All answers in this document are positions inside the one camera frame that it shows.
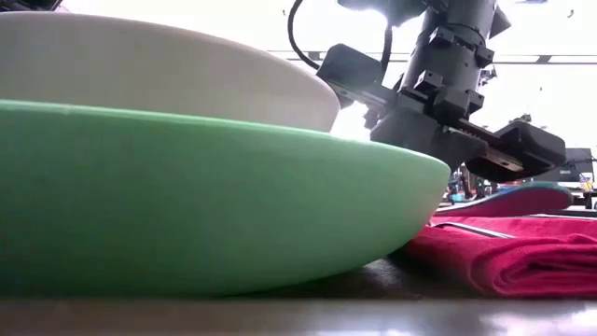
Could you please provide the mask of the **red cloth napkin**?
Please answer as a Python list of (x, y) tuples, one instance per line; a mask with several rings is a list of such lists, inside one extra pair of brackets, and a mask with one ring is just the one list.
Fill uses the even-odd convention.
[(406, 254), (488, 296), (597, 299), (597, 219), (434, 217), (504, 233), (486, 237), (425, 226)]

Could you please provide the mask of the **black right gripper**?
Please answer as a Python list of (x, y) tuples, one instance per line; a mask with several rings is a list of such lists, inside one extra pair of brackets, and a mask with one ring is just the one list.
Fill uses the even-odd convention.
[(371, 108), (371, 141), (432, 155), (452, 171), (464, 165), (503, 183), (562, 165), (565, 143), (552, 133), (524, 121), (492, 133), (470, 121), (484, 104), (480, 72), (492, 61), (493, 51), (481, 42), (439, 26), (417, 43), (395, 89), (381, 84), (379, 61), (343, 44), (329, 49), (316, 75), (342, 107), (359, 102)]

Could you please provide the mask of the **green plate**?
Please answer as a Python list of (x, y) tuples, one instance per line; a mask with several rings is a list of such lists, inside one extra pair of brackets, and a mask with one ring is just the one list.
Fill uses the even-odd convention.
[(326, 133), (0, 102), (0, 295), (206, 297), (380, 259), (449, 167)]

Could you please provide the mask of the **black computer monitor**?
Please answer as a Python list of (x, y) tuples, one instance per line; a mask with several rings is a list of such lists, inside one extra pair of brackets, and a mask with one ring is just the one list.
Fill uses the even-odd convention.
[(593, 156), (587, 147), (570, 147), (565, 150), (566, 163), (563, 166), (565, 182), (594, 180)]

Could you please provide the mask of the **spoon with teal handle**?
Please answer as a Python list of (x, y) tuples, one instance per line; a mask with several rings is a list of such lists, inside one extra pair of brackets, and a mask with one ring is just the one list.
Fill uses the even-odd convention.
[(520, 217), (563, 210), (573, 203), (569, 189), (529, 182), (469, 203), (438, 208), (434, 217)]

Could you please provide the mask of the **white bowl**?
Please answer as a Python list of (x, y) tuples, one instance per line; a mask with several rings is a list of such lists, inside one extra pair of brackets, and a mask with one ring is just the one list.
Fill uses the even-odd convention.
[(156, 23), (0, 13), (0, 99), (235, 119), (320, 132), (340, 103), (266, 51)]

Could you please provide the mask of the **fork with teal handle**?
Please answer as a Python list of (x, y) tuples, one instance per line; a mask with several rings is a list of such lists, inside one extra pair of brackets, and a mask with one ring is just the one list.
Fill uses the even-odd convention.
[(509, 234), (497, 232), (497, 231), (490, 231), (490, 230), (473, 227), (470, 225), (466, 225), (463, 223), (457, 223), (457, 222), (434, 223), (432, 221), (428, 221), (427, 226), (431, 227), (431, 228), (437, 228), (437, 229), (453, 228), (456, 230), (466, 231), (469, 233), (473, 233), (473, 234), (484, 236), (484, 237), (490, 237), (490, 238), (501, 238), (501, 239), (513, 238), (513, 235), (509, 235)]

